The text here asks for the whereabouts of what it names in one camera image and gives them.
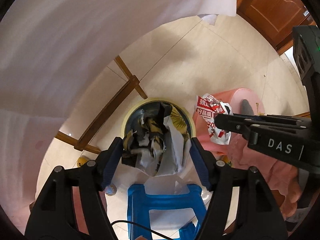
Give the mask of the pink trouser leg right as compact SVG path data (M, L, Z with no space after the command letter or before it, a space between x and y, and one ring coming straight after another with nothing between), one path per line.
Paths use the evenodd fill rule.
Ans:
M251 166L257 167L269 188L278 190L284 196L280 206L282 215L285 218L294 215L302 195L296 167L249 149L247 140L235 133L232 133L227 147L227 156L234 168L246 170Z

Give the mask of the wooden table frame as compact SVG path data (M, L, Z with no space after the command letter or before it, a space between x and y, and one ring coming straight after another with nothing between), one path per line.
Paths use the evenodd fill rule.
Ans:
M120 90L116 92L112 99L99 112L99 114L94 118L94 120L86 128L79 139L75 139L61 131L58 131L55 139L73 146L73 148L77 151L88 151L93 154L99 154L101 150L95 146L90 145L89 143L103 127L104 123L111 117L114 111L120 106L120 104L129 96L129 94L134 89L143 99L148 98L147 94L140 86L140 80L138 79L138 77L131 73L123 59L118 55L114 58L114 62L127 77L128 81L121 87Z

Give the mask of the blue plastic stool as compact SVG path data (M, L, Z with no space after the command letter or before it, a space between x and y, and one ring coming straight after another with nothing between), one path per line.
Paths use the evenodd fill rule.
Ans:
M127 191L127 220L129 239L143 236L152 239L150 213L151 210L183 210L192 209L198 224L192 222L179 229L180 239L195 239L206 216L206 206L201 198L199 185L188 184L185 194L147 194L143 184L133 184Z

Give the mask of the grey sock foot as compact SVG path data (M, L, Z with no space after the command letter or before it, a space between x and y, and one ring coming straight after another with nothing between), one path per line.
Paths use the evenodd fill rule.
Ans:
M254 115L254 111L253 111L248 100L246 100L246 99L242 100L241 107L240 107L240 113L242 115L250 115L250 116Z

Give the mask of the red white snack wrapper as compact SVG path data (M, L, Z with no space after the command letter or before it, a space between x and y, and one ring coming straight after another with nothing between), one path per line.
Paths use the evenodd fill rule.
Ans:
M217 100L208 93L197 96L195 112L206 122L210 141L218 145L228 145L231 132L220 129L215 124L218 114L233 115L232 108L228 103Z

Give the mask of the white pink tablecloth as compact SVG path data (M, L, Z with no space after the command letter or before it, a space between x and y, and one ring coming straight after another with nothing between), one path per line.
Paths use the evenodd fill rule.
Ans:
M24 232L42 159L77 100L165 23L235 15L236 0L1 0L1 207Z

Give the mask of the yellow slipper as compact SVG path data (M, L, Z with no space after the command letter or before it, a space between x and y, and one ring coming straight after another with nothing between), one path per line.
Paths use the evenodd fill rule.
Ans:
M87 163L88 161L90 161L89 157L87 157L85 155L81 155L76 161L76 166L81 167L81 166L85 165L85 163Z

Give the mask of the black yellow floral bag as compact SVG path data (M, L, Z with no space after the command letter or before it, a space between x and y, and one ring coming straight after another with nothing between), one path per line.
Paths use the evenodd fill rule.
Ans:
M121 163L150 177L181 173L188 159L191 137L187 124L171 104L161 102L158 112L136 117L123 139Z

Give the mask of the wooden door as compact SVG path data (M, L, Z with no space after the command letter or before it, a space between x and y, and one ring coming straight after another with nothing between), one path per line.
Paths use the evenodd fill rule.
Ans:
M236 13L281 55L293 46L292 28L315 25L301 0L236 0Z

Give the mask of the cream round trash bin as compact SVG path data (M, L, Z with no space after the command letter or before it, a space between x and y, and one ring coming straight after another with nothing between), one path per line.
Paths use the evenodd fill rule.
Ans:
M148 98L143 101L140 101L136 105L134 105L125 115L123 119L123 123L121 125L121 137L125 137L125 135L129 132L129 130L132 128L132 121L140 116L143 112L151 113L152 115L155 115L158 110L158 106L161 102L168 103L173 105L180 115L182 116L183 120L187 124L187 131L190 135L190 137L196 137L196 128L194 121L192 119L192 115L182 106L176 104L172 100L168 100L165 98Z

